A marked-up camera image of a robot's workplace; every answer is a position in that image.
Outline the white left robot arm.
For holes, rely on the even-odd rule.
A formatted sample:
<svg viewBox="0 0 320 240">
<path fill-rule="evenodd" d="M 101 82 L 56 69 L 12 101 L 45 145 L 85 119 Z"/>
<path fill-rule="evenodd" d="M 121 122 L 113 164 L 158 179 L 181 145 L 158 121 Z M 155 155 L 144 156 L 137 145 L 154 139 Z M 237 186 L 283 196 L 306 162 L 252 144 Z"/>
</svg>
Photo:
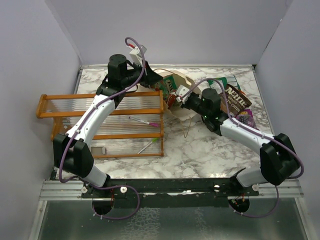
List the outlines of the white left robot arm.
<svg viewBox="0 0 320 240">
<path fill-rule="evenodd" d="M 93 137 L 128 90 L 137 84 L 148 86 L 162 79 L 150 68 L 143 52 L 130 56 L 133 63 L 122 54 L 114 54 L 109 58 L 107 75 L 97 88 L 88 110 L 66 134 L 58 133 L 53 139 L 55 167 L 60 172 L 72 173 L 74 177 L 93 185 L 94 193 L 101 198 L 110 193 L 110 176 L 94 164 L 89 148 Z"/>
</svg>

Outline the purple snack bag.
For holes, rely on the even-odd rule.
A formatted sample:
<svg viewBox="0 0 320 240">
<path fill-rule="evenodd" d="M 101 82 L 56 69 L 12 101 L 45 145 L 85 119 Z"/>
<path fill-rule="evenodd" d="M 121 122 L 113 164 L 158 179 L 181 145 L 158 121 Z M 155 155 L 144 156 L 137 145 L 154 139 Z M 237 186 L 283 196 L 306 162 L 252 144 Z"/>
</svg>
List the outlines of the purple snack bag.
<svg viewBox="0 0 320 240">
<path fill-rule="evenodd" d="M 239 122 L 242 124 L 249 126 L 254 129 L 258 129 L 255 119 L 253 117 L 253 112 L 251 109 L 246 108 L 242 112 L 240 112 L 236 117 L 235 117 Z"/>
</svg>

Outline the beige paper bag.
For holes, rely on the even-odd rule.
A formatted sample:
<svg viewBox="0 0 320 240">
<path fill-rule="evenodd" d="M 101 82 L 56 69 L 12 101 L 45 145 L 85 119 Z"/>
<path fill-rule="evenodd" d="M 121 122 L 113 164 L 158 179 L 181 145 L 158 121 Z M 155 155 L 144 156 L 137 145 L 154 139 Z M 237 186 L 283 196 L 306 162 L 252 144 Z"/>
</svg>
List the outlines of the beige paper bag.
<svg viewBox="0 0 320 240">
<path fill-rule="evenodd" d="M 155 68 L 154 72 L 160 75 L 162 80 L 152 85 L 151 89 L 162 92 L 165 113 L 180 122 L 183 136 L 187 137 L 190 128 L 185 128 L 183 122 L 191 122 L 194 114 L 184 109 L 183 104 L 191 98 L 185 94 L 195 86 L 195 81 L 178 70 Z"/>
</svg>

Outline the brown snack bag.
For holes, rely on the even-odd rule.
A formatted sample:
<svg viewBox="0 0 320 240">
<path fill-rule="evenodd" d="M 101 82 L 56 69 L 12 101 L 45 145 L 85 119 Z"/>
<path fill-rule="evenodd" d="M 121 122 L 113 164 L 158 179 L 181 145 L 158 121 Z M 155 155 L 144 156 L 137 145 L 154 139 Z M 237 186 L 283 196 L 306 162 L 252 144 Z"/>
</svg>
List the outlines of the brown snack bag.
<svg viewBox="0 0 320 240">
<path fill-rule="evenodd" d="M 229 113 L 233 117 L 237 116 L 239 113 L 243 112 L 252 105 L 252 102 L 244 93 L 230 84 L 226 85 L 224 93 L 226 96 Z"/>
</svg>

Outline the green snack bag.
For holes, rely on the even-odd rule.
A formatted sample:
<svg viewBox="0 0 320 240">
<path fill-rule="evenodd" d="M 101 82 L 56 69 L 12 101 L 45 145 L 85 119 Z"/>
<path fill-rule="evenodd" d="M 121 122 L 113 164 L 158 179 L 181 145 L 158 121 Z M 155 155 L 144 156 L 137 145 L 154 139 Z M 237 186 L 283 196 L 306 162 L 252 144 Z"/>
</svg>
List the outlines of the green snack bag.
<svg viewBox="0 0 320 240">
<path fill-rule="evenodd" d="M 235 75 L 226 76 L 226 77 L 218 77 L 216 79 L 223 85 L 224 89 L 227 88 L 227 85 L 231 85 L 231 86 L 235 87 L 237 90 L 239 90 L 239 91 L 241 90 L 241 87 L 240 87 Z M 210 88 L 216 89 L 217 91 L 221 90 L 218 83 L 215 82 L 214 80 L 209 79 L 209 80 L 207 80 L 207 83 Z"/>
</svg>

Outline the red Doritos bag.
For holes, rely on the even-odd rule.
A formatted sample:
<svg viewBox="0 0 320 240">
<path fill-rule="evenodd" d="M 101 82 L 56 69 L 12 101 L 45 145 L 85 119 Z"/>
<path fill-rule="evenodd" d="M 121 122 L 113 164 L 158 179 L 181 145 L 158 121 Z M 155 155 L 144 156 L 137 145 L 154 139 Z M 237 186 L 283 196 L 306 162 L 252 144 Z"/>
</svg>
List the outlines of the red Doritos bag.
<svg viewBox="0 0 320 240">
<path fill-rule="evenodd" d="M 166 103 L 168 109 L 170 109 L 175 104 L 176 98 L 177 98 L 177 95 L 174 92 L 169 94 L 166 97 L 165 103 Z"/>
</svg>

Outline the teal cherry candy bag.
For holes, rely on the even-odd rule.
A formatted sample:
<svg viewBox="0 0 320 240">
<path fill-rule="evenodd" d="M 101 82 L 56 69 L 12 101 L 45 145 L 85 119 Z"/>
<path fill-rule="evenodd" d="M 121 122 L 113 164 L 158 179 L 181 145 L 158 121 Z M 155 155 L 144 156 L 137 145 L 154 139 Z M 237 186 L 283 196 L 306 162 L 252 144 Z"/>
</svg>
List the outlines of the teal cherry candy bag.
<svg viewBox="0 0 320 240">
<path fill-rule="evenodd" d="M 175 93 L 178 89 L 173 75 L 168 75 L 163 80 L 154 85 L 156 91 L 162 91 L 163 98 L 166 99 L 171 93 Z"/>
</svg>

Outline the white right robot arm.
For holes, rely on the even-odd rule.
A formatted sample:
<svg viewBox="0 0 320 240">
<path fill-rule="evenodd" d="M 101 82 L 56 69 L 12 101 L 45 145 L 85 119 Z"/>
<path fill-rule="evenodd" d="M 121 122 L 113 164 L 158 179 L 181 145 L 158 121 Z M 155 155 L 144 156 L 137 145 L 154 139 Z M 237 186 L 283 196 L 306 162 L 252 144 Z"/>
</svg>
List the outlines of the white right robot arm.
<svg viewBox="0 0 320 240">
<path fill-rule="evenodd" d="M 242 195 L 255 184 L 270 183 L 278 186 L 300 167 L 287 135 L 266 134 L 243 125 L 231 117 L 228 111 L 221 109 L 226 97 L 219 95 L 215 89 L 206 88 L 197 94 L 180 86 L 176 95 L 181 107 L 198 113 L 211 132 L 231 138 L 259 155 L 259 167 L 244 168 L 231 177 L 229 189 L 234 195 Z"/>
</svg>

